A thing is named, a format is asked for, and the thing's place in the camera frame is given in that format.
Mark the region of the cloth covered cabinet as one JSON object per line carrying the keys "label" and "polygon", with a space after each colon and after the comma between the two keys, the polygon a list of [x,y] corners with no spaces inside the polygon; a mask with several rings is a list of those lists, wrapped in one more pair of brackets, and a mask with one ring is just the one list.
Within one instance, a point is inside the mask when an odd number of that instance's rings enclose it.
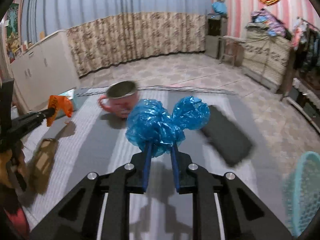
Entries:
{"label": "cloth covered cabinet", "polygon": [[266,29],[254,24],[246,29],[242,71],[275,93],[286,73],[290,42],[282,36],[271,36]]}

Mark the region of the light blue tissue box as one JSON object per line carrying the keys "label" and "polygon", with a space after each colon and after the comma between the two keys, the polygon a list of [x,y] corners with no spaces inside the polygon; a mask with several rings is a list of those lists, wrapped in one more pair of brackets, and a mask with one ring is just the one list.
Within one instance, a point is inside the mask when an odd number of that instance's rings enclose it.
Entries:
{"label": "light blue tissue box", "polygon": [[59,96],[65,96],[69,101],[71,101],[73,105],[73,111],[76,111],[78,109],[76,93],[74,88],[59,94]]}

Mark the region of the white cabinet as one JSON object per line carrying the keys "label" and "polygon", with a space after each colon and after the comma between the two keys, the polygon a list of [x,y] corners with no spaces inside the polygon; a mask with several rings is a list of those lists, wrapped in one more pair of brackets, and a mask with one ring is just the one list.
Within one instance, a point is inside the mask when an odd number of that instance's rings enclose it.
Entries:
{"label": "white cabinet", "polygon": [[51,95],[80,87],[65,30],[31,46],[10,67],[26,112],[45,107]]}

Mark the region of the water dispenser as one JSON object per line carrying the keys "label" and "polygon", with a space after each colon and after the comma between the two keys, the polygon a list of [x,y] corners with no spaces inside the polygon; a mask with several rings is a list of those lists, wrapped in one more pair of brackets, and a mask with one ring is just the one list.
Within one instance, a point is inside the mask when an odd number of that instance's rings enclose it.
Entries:
{"label": "water dispenser", "polygon": [[228,18],[226,15],[207,15],[207,35],[205,40],[205,54],[218,59],[222,46],[225,44],[222,37],[227,35]]}

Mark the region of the clothes rack with clothes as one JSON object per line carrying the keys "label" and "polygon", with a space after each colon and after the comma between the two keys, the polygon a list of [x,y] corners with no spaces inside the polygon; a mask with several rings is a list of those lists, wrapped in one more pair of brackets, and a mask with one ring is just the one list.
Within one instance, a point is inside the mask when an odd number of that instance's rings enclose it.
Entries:
{"label": "clothes rack with clothes", "polygon": [[297,78],[319,96],[319,28],[297,17],[292,29],[289,58],[279,91],[285,98]]}

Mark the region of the light blue waste basket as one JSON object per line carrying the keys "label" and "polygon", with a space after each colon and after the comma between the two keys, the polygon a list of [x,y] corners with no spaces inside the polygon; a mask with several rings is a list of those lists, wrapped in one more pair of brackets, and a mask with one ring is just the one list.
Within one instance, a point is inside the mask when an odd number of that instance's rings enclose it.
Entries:
{"label": "light blue waste basket", "polygon": [[319,154],[305,152],[283,182],[287,225],[299,237],[319,209]]}

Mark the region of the pink metal mug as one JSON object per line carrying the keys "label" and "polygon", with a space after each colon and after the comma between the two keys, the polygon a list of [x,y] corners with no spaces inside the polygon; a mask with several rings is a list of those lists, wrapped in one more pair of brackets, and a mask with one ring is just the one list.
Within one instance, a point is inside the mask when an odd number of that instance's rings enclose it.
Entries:
{"label": "pink metal mug", "polygon": [[137,84],[121,81],[111,85],[98,99],[99,106],[106,112],[126,119],[139,101]]}

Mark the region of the pile of clothes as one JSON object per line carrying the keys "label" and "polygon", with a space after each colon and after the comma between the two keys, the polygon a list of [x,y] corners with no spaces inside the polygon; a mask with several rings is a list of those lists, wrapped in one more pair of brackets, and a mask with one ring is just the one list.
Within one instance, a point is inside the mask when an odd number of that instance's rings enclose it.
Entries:
{"label": "pile of clothes", "polygon": [[270,36],[286,36],[285,23],[264,8],[251,12],[251,21],[246,25],[249,27],[265,30]]}

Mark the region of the floral beige curtain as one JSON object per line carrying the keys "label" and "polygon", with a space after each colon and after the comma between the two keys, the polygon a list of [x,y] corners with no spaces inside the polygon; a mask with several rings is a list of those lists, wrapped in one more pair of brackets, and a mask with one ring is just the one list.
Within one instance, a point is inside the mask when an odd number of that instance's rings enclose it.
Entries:
{"label": "floral beige curtain", "polygon": [[107,16],[67,29],[79,77],[113,65],[205,50],[206,17],[185,12]]}

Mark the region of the low tv bench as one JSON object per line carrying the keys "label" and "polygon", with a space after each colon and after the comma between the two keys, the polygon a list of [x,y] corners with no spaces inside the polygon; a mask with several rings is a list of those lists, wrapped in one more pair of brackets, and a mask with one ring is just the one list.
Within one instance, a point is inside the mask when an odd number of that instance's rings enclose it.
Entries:
{"label": "low tv bench", "polygon": [[295,77],[286,100],[319,134],[319,86],[314,88],[305,80]]}

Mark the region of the blue covered potted plant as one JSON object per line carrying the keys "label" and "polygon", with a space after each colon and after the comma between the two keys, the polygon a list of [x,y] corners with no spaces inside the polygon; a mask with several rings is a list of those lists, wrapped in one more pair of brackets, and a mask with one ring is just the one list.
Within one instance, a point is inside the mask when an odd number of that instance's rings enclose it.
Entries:
{"label": "blue covered potted plant", "polygon": [[216,0],[212,4],[212,9],[216,14],[227,15],[227,6],[225,4],[225,0]]}

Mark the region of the black flat case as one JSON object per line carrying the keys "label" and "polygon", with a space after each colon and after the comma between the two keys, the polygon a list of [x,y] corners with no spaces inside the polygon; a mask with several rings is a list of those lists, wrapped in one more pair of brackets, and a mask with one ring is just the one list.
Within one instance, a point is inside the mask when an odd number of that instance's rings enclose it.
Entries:
{"label": "black flat case", "polygon": [[254,144],[239,126],[214,105],[210,105],[209,110],[209,121],[201,128],[201,132],[226,165],[235,167],[250,155]]}

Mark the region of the blue plastic bag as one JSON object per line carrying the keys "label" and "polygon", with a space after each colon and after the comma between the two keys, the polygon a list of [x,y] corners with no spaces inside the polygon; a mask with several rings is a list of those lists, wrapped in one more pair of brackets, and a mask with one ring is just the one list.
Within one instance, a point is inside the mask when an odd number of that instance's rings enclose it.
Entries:
{"label": "blue plastic bag", "polygon": [[151,156],[169,153],[174,144],[185,140],[184,130],[199,130],[208,124],[209,106],[201,99],[187,96],[180,99],[172,113],[161,101],[142,99],[127,117],[127,140],[144,150],[151,143]]}

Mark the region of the orange plastic bag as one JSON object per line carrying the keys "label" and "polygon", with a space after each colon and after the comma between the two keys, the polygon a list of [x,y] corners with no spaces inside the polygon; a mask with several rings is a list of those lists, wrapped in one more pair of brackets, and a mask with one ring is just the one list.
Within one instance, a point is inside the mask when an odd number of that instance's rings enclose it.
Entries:
{"label": "orange plastic bag", "polygon": [[47,118],[47,127],[52,126],[60,110],[62,110],[68,118],[71,118],[73,114],[73,104],[66,96],[51,95],[48,101],[48,108],[53,108],[54,114]]}

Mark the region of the striped grey table cloth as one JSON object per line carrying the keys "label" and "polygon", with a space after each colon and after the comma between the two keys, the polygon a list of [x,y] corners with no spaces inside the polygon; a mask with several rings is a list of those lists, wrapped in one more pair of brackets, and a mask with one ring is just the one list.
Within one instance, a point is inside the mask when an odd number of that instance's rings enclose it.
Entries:
{"label": "striped grey table cloth", "polygon": [[26,215],[31,239],[291,239],[281,177],[251,110],[221,90],[197,93],[210,122],[153,158],[125,123],[83,101],[61,134],[44,195]]}

